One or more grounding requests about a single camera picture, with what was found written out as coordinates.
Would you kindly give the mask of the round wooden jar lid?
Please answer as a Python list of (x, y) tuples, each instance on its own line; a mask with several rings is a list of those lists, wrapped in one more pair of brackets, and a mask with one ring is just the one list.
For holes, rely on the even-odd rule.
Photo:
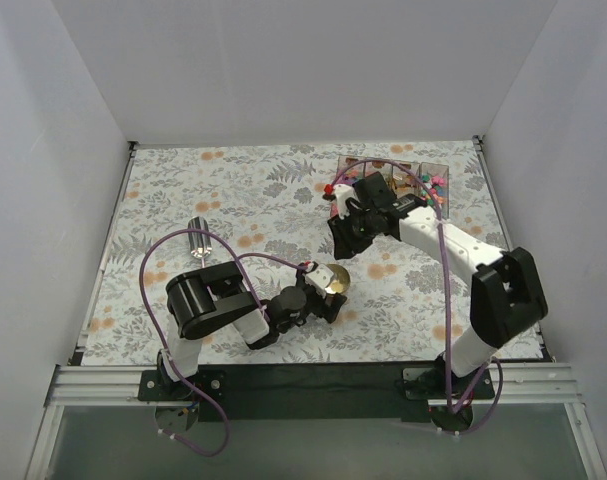
[(332, 272), (332, 279), (326, 287), (326, 292), (328, 294), (346, 293), (351, 284), (349, 272), (339, 264), (327, 264), (327, 268)]

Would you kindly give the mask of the clear divided candy box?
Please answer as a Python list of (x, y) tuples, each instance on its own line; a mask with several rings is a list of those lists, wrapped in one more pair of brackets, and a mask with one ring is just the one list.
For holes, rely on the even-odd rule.
[(430, 162), (407, 162), (396, 160), (396, 163), (412, 171), (428, 188), (426, 192), (414, 177), (404, 170), (390, 164), (388, 159), (340, 156), (337, 162), (337, 184), (352, 186), (358, 180), (379, 172), (387, 185), (397, 197), (414, 194), (427, 201), (434, 207), (438, 205), (442, 217), (449, 217), (449, 167), (444, 164)]

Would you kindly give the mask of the silver metal scoop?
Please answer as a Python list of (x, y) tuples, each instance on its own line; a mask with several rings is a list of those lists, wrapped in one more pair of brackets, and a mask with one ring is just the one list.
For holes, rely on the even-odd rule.
[(211, 238), (207, 235), (209, 231), (208, 223), (203, 217), (197, 216), (189, 220), (187, 228), (189, 229), (188, 242), (190, 253), (204, 267), (206, 258), (212, 252)]

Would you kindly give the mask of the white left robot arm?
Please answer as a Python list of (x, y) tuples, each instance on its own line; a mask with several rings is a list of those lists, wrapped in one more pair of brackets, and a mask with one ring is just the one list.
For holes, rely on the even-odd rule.
[(259, 350), (304, 325), (310, 316), (334, 323), (350, 284), (344, 267), (317, 262), (299, 264), (294, 285), (261, 301), (232, 261), (173, 278), (166, 293), (175, 326), (168, 346), (157, 355), (161, 387), (173, 399), (188, 398), (195, 390), (203, 339), (224, 327), (232, 326), (249, 349)]

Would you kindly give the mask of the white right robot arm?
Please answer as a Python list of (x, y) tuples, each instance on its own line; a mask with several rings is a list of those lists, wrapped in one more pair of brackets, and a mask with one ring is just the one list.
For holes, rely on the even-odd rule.
[(391, 236), (440, 261), (470, 289), (470, 325), (448, 341), (431, 372), (416, 380), (423, 388), (458, 397), (494, 354), (548, 313), (533, 256), (483, 243), (438, 216), (416, 195), (397, 196), (380, 173), (352, 185), (326, 185), (324, 197), (336, 208), (328, 225), (334, 256), (351, 259), (373, 240)]

